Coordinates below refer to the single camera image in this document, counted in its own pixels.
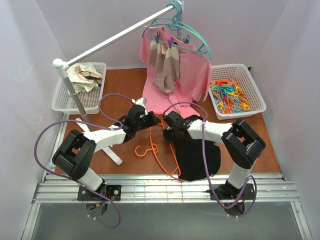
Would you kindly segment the orange plastic hanger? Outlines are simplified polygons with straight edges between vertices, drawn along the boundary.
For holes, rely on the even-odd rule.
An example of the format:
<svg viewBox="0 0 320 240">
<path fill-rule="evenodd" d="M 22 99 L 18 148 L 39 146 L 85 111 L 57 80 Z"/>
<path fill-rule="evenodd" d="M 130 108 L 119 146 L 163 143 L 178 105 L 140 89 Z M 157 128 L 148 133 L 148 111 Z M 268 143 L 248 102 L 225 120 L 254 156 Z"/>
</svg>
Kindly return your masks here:
<svg viewBox="0 0 320 240">
<path fill-rule="evenodd" d="M 167 174 L 169 177 L 171 177 L 172 179 L 176 180 L 176 181 L 180 181 L 180 182 L 185 182 L 184 179 L 179 178 L 180 174 L 181 174 L 181 168 L 178 164 L 178 160 L 177 160 L 177 156 L 175 153 L 175 150 L 173 148 L 173 145 L 170 143 L 169 147 L 171 150 L 171 154 L 173 156 L 174 162 L 176 167 L 173 169 L 173 171 L 171 173 L 169 173 L 166 168 L 162 165 L 161 161 L 158 158 L 158 152 L 159 152 L 159 148 L 158 146 L 153 142 L 152 139 L 152 128 L 149 129 L 148 131 L 148 137 L 149 137 L 149 143 L 150 143 L 150 148 L 146 149 L 144 151 L 144 153 L 140 154 L 138 153 L 138 149 L 141 147 L 140 145 L 138 145 L 135 149 L 134 149 L 134 154 L 139 157 L 139 158 L 144 158 L 147 153 L 151 152 L 153 154 L 154 159 L 156 160 L 158 166 L 162 169 L 162 171 Z"/>
</svg>

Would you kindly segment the black underwear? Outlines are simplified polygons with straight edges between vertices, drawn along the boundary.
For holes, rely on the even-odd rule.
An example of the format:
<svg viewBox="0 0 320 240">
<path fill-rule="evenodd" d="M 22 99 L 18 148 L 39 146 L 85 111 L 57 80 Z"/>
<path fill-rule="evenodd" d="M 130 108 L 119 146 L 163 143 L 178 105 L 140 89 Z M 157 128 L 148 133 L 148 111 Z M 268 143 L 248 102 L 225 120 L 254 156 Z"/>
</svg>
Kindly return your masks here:
<svg viewBox="0 0 320 240">
<path fill-rule="evenodd" d="M 215 175 L 221 166 L 221 150 L 211 141 L 206 140 L 204 143 L 208 174 Z M 181 170 L 179 178 L 189 182 L 206 178 L 202 141 L 200 139 L 183 139 L 177 140 L 173 144 Z"/>
</svg>

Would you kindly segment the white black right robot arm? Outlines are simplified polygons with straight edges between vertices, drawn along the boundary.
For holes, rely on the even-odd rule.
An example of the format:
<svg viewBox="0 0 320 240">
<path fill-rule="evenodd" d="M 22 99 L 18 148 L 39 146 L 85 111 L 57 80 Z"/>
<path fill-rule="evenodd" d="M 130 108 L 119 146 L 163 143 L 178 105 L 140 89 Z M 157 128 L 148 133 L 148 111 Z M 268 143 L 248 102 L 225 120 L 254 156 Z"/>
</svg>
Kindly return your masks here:
<svg viewBox="0 0 320 240">
<path fill-rule="evenodd" d="M 168 125 L 163 133 L 168 142 L 204 139 L 223 144 L 233 160 L 233 166 L 220 193 L 225 194 L 224 199 L 235 199 L 244 192 L 245 181 L 266 148 L 264 140 L 246 121 L 238 119 L 234 123 L 214 123 L 204 121 L 197 115 L 183 118 L 175 111 L 165 113 L 163 120 Z"/>
</svg>

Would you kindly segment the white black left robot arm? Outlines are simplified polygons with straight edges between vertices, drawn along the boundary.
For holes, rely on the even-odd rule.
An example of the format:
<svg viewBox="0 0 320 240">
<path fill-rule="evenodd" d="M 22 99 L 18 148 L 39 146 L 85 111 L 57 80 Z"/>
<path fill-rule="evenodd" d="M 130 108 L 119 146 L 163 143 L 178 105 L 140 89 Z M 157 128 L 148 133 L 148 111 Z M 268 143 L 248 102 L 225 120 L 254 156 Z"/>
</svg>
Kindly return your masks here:
<svg viewBox="0 0 320 240">
<path fill-rule="evenodd" d="M 161 120 L 153 111 L 146 112 L 142 105 L 134 104 L 128 114 L 119 118 L 107 129 L 80 132 L 70 131 L 53 155 L 52 162 L 71 180 L 84 185 L 97 193 L 105 195 L 106 181 L 90 164 L 95 152 L 114 145 L 124 144 L 135 137 L 136 132 L 159 124 Z"/>
</svg>

